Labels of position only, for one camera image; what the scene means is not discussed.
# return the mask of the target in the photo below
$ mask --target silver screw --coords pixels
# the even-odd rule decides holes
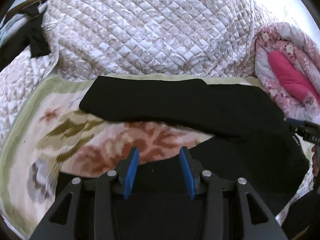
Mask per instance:
[[[205,177],[210,177],[211,174],[212,174],[211,171],[207,171],[207,170],[202,171],[202,175]]]
[[[108,175],[109,177],[113,177],[113,176],[116,176],[116,175],[117,175],[117,172],[116,172],[115,170],[110,170],[110,171],[107,172],[107,175]]]
[[[245,178],[239,178],[238,179],[238,182],[242,185],[246,184],[247,183],[247,180]]]
[[[73,178],[72,179],[72,184],[79,184],[81,182],[80,178]]]

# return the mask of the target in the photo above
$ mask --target blue gripper pad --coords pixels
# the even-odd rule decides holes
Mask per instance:
[[[128,167],[127,175],[124,180],[124,192],[123,192],[124,199],[128,199],[128,196],[131,194],[134,178],[136,177],[138,164],[139,164],[139,151],[138,151],[138,148],[136,148],[133,153],[133,157]]]
[[[193,200],[196,197],[194,177],[183,148],[180,148],[179,159],[188,195],[190,195]]]

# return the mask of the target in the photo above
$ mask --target pile of clothes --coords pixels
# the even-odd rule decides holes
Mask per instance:
[[[0,188],[9,204],[1,209],[23,237],[54,201],[60,170],[99,176],[125,158],[127,147],[137,146],[127,141],[137,130],[149,138],[135,139],[140,148],[157,145],[145,150],[141,164],[174,157],[178,152],[172,149],[180,144],[173,139],[199,158],[215,147],[217,155],[204,162],[225,165],[208,169],[251,180],[279,224],[309,191],[312,146],[304,148],[284,118],[320,124],[320,54],[310,37],[277,23],[254,0],[34,0],[0,29],[0,70],[0,173],[10,173]],[[50,74],[59,78],[45,79]],[[97,79],[110,74],[119,75]],[[198,79],[119,78],[125,74]],[[229,78],[243,79],[228,83]],[[265,93],[245,86],[253,83]],[[128,102],[135,111],[124,111]],[[14,127],[19,141],[9,132]],[[160,138],[172,141],[153,139],[156,127]],[[34,140],[23,139],[30,134]],[[25,148],[24,156],[18,147]],[[169,154],[159,154],[163,148]],[[13,178],[20,178],[18,187]],[[16,191],[21,187],[25,196]],[[21,198],[28,204],[20,206]]]

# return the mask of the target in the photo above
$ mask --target fleece blanket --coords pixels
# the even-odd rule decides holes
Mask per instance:
[[[275,64],[282,61],[278,58],[275,64],[272,63],[272,55],[277,52],[284,56],[286,62],[275,68]],[[320,124],[319,70],[318,48],[299,28],[288,23],[276,23],[259,33],[256,40],[256,76],[286,117]]]
[[[188,75],[111,75],[122,78],[182,80]],[[260,86],[257,79],[203,78],[208,84]],[[132,146],[140,164],[170,158],[181,146],[194,147],[213,135],[163,123],[111,123],[79,110],[93,81],[44,80],[20,111],[0,157],[0,208],[11,228],[28,238],[55,200],[59,171],[98,177],[126,158]],[[311,145],[302,147],[308,159]],[[308,191],[311,170],[295,198]],[[281,223],[286,207],[278,216]]]
[[[253,36],[272,22],[254,0],[49,0],[43,27],[52,53],[31,59],[27,47],[0,73],[0,147],[54,67],[78,81],[108,73],[251,76]]]

